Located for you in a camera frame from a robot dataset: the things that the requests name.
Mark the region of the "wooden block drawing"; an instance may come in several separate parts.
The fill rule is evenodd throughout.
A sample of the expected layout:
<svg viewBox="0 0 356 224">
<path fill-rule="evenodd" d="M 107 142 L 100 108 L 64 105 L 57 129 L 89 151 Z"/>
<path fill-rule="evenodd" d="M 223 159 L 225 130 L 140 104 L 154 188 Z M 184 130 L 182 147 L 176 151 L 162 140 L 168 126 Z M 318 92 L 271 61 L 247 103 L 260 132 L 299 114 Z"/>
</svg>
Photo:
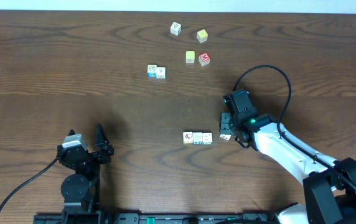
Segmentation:
<svg viewBox="0 0 356 224">
<path fill-rule="evenodd" d="M 202 143 L 203 144 L 213 143 L 212 133 L 202 133 Z"/>
</svg>

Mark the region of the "wooden block brown picture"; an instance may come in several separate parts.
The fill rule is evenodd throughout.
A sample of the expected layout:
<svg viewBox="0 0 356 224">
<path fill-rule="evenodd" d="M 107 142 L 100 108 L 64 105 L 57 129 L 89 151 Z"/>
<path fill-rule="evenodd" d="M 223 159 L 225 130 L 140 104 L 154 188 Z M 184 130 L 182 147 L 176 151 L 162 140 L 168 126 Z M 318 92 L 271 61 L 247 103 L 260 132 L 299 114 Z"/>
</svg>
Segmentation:
<svg viewBox="0 0 356 224">
<path fill-rule="evenodd" d="M 183 143 L 192 144 L 193 142 L 194 142 L 193 132 L 192 131 L 183 132 Z"/>
</svg>

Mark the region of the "wooden block with drawing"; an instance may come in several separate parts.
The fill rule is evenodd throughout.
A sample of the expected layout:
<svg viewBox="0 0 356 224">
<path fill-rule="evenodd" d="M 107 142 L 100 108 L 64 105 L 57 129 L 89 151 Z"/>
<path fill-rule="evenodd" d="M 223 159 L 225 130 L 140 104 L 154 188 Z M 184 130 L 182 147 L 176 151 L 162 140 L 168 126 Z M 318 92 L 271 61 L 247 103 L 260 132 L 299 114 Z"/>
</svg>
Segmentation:
<svg viewBox="0 0 356 224">
<path fill-rule="evenodd" d="M 229 134 L 221 134 L 220 137 L 226 141 L 229 141 L 231 138 L 231 135 Z"/>
</svg>

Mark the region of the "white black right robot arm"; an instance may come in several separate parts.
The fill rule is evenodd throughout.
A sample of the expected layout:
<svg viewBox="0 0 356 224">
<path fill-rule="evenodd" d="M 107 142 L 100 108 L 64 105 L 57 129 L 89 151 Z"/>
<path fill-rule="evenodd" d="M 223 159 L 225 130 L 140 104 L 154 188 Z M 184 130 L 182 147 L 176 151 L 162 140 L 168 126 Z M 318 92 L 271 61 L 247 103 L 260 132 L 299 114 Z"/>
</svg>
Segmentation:
<svg viewBox="0 0 356 224">
<path fill-rule="evenodd" d="M 356 161 L 327 156 L 292 135 L 280 119 L 255 107 L 222 113 L 220 132 L 286 169 L 304 190 L 305 204 L 275 213 L 275 223 L 356 223 Z"/>
</svg>

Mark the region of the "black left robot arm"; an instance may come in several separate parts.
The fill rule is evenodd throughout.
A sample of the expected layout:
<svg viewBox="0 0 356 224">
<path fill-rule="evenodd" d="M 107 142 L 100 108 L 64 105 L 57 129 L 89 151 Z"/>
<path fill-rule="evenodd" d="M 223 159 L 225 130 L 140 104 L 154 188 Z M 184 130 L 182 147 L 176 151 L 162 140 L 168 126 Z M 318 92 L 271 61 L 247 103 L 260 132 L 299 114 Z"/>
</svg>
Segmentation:
<svg viewBox="0 0 356 224">
<path fill-rule="evenodd" d="M 95 152 L 81 134 L 71 130 L 63 143 L 57 146 L 57 160 L 75 173 L 61 185 L 64 210 L 68 213 L 92 213 L 100 206 L 100 166 L 111 162 L 114 148 L 101 124 L 96 126 Z"/>
</svg>

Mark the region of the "red letter M block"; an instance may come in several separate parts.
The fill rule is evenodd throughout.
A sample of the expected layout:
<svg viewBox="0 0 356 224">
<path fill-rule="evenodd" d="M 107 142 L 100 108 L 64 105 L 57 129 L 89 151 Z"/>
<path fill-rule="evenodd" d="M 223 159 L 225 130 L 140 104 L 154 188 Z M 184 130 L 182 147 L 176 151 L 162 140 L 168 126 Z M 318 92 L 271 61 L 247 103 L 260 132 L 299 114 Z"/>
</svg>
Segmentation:
<svg viewBox="0 0 356 224">
<path fill-rule="evenodd" d="M 201 64 L 201 66 L 208 65 L 210 63 L 210 61 L 211 61 L 211 57 L 208 54 L 208 52 L 204 52 L 199 55 L 199 63 Z"/>
</svg>

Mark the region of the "yellow top wooden block near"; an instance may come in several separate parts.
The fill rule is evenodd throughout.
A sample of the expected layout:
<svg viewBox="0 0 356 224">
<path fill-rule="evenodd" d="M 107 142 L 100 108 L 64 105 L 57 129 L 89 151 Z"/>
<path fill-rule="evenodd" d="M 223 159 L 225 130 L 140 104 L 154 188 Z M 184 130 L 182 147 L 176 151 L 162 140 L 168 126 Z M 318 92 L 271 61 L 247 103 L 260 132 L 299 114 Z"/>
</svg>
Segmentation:
<svg viewBox="0 0 356 224">
<path fill-rule="evenodd" d="M 195 52 L 194 51 L 186 51 L 185 52 L 185 62 L 186 63 L 194 63 L 195 62 Z"/>
</svg>

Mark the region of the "yellow wooden block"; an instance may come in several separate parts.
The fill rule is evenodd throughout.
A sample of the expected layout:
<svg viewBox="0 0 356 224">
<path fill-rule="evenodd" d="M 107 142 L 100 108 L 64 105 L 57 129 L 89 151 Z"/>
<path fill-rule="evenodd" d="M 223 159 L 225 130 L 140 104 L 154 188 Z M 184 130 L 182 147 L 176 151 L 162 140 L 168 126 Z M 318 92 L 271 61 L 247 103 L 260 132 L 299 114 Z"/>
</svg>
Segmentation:
<svg viewBox="0 0 356 224">
<path fill-rule="evenodd" d="M 185 52 L 185 62 L 186 63 L 194 63 L 195 62 L 195 52 L 194 51 L 186 51 Z"/>
<path fill-rule="evenodd" d="M 205 29 L 202 29 L 200 31 L 197 32 L 197 40 L 200 43 L 204 43 L 208 40 L 208 33 Z"/>
</svg>

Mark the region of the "blue side wooden block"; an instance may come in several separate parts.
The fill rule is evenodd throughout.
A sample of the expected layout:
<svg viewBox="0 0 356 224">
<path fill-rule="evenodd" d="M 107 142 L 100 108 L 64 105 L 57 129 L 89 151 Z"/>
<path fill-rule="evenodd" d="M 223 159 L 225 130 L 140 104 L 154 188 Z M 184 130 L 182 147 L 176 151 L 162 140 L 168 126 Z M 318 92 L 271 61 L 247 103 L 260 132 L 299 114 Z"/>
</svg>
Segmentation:
<svg viewBox="0 0 356 224">
<path fill-rule="evenodd" d="M 149 64 L 147 69 L 148 77 L 157 76 L 157 65 Z"/>
</svg>

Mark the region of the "yellow top wooden block far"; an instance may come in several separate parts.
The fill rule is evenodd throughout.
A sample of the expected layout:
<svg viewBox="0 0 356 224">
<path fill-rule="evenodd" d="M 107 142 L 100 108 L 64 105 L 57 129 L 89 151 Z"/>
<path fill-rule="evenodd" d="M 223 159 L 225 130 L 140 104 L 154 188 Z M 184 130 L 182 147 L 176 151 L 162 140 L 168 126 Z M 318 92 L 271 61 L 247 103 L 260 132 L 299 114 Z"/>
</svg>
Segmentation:
<svg viewBox="0 0 356 224">
<path fill-rule="evenodd" d="M 197 32 L 197 40 L 200 43 L 204 43 L 208 40 L 208 33 L 205 29 L 202 29 L 200 31 Z"/>
</svg>

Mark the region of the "plain wooden block far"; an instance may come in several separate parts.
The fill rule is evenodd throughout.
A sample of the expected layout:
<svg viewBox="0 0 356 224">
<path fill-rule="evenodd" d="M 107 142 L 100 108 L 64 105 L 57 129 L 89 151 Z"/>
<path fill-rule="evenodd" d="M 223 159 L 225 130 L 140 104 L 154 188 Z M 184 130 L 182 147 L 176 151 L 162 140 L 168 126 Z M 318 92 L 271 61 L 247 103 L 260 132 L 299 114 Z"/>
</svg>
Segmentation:
<svg viewBox="0 0 356 224">
<path fill-rule="evenodd" d="M 181 30 L 182 30 L 182 25 L 181 24 L 179 24 L 177 22 L 173 22 L 172 23 L 171 28 L 170 28 L 171 34 L 179 35 Z"/>
</svg>

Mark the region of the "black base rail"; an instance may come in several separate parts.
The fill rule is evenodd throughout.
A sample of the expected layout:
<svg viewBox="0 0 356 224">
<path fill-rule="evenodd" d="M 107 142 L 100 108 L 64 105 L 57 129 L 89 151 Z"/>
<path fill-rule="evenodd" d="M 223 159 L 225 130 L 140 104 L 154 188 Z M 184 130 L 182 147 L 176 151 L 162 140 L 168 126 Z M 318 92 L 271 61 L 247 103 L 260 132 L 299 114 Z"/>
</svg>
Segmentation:
<svg viewBox="0 0 356 224">
<path fill-rule="evenodd" d="M 51 215 L 42 214 L 34 216 L 33 224 L 52 223 L 98 223 L 98 224 L 213 224 L 230 221 L 231 223 L 278 223 L 278 219 L 268 213 L 244 214 L 91 214 L 91 215 Z"/>
</svg>

